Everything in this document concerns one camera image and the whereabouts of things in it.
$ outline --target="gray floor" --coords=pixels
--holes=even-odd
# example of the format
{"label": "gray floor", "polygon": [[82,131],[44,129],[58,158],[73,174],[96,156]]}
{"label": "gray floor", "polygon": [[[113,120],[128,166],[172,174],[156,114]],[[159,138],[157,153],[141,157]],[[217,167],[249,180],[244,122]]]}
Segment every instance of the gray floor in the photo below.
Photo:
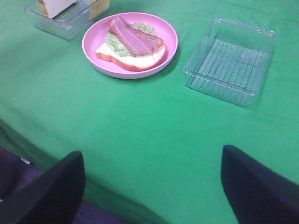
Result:
{"label": "gray floor", "polygon": [[[0,147],[0,152],[3,153],[1,159],[11,162],[16,168],[16,174],[6,195],[17,192],[42,173],[36,165],[27,165],[19,156],[2,147]],[[73,224],[125,224],[125,222],[109,213],[96,209],[87,202],[82,202]]]}

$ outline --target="plate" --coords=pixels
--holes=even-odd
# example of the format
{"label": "plate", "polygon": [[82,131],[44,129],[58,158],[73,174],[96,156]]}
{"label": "plate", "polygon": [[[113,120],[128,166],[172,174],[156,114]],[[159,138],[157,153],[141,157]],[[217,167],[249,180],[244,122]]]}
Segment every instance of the plate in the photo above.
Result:
{"label": "plate", "polygon": [[[105,37],[109,30],[108,22],[117,16],[122,16],[128,23],[138,21],[152,25],[156,29],[157,36],[162,38],[167,45],[166,60],[150,70],[133,72],[122,69],[113,62],[98,59],[95,55],[95,50],[105,42]],[[167,21],[158,16],[147,13],[120,13],[106,17],[93,24],[83,37],[82,48],[87,59],[97,70],[115,78],[135,79],[151,76],[165,68],[177,51],[178,36],[174,28]]]}

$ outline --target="clear plastic container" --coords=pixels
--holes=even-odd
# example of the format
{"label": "clear plastic container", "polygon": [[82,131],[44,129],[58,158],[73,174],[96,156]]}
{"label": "clear plastic container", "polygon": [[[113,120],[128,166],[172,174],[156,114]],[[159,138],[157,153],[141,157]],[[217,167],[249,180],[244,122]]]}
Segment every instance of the clear plastic container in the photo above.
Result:
{"label": "clear plastic container", "polygon": [[38,0],[25,6],[25,12],[38,19],[36,27],[62,37],[66,40],[73,39],[81,30],[90,26],[96,17],[107,11],[110,0],[78,0],[59,15],[50,19],[43,15]]}
{"label": "clear plastic container", "polygon": [[186,66],[185,85],[239,106],[260,90],[273,31],[215,18]]}

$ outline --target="plastic container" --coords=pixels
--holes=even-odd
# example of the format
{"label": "plastic container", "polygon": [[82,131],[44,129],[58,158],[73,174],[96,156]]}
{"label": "plastic container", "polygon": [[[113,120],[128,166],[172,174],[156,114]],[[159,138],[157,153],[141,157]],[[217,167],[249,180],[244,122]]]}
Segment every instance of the plastic container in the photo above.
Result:
{"label": "plastic container", "polygon": [[38,0],[29,3],[24,10],[38,19],[37,28],[71,40],[81,30],[90,26],[109,6],[110,0],[78,0],[53,19],[43,15]]}
{"label": "plastic container", "polygon": [[186,66],[185,85],[239,106],[260,90],[275,33],[215,18]]}

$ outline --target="table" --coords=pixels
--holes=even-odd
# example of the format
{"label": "table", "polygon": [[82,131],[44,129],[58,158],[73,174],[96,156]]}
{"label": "table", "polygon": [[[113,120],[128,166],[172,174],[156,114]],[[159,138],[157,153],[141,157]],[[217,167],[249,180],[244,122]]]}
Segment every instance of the table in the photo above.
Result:
{"label": "table", "polygon": [[[85,199],[129,223],[236,224],[220,182],[225,144],[299,183],[297,1],[113,0],[102,18],[155,14],[178,34],[169,66],[138,80],[93,68],[85,31],[66,41],[36,29],[29,2],[1,2],[0,145],[43,170],[81,150]],[[214,17],[276,32],[252,106],[184,86],[183,67]]]}

